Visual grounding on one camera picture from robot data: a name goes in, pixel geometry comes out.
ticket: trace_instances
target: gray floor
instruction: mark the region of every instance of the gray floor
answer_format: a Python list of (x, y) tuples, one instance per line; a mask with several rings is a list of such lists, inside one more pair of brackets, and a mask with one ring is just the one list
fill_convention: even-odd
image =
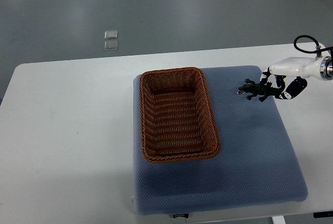
[[(286, 44), (301, 34), (331, 46), (332, 15), (333, 0), (0, 0), (0, 98), (22, 63)], [(104, 51), (113, 29), (119, 49)]]

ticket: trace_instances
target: label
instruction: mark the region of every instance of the label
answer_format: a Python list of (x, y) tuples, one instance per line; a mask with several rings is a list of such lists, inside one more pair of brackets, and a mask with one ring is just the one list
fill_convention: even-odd
[(188, 214), (176, 214), (176, 215), (173, 215), (173, 218), (177, 218), (177, 217), (184, 217), (184, 218), (188, 219)]

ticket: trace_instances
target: wicker basket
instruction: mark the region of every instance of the wicker basket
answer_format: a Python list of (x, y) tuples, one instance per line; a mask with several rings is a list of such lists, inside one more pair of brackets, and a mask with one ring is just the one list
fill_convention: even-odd
[(149, 163), (202, 160), (221, 144), (198, 68), (145, 72), (139, 80), (141, 152)]

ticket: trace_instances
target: blue cushion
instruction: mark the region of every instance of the blue cushion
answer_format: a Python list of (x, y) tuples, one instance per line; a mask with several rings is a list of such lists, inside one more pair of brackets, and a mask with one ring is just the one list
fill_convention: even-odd
[(134, 80), (134, 207), (139, 215), (179, 214), (304, 201), (308, 190), (272, 97), (246, 100), (238, 87), (258, 81), (255, 66), (202, 69), (221, 140), (201, 161), (149, 164), (141, 155), (138, 80)]

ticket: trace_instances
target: black cable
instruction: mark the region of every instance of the black cable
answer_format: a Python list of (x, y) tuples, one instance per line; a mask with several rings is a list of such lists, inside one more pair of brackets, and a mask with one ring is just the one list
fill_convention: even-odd
[[(307, 51), (307, 50), (303, 50), (301, 48), (299, 48), (297, 46), (297, 41), (300, 39), (300, 38), (309, 38), (311, 39), (315, 44), (316, 46), (318, 47), (318, 50), (315, 50), (315, 51)], [(311, 37), (309, 35), (300, 35), (298, 36), (297, 38), (295, 38), (295, 40), (293, 41), (293, 46), (294, 48), (296, 48), (298, 51), (301, 51), (301, 52), (304, 52), (306, 54), (320, 54), (322, 51), (330, 51), (331, 52), (331, 55), (332, 55), (332, 50), (333, 50), (333, 46), (331, 47), (327, 47), (327, 48), (324, 48), (324, 49), (319, 49), (319, 42), (314, 38), (314, 37)]]

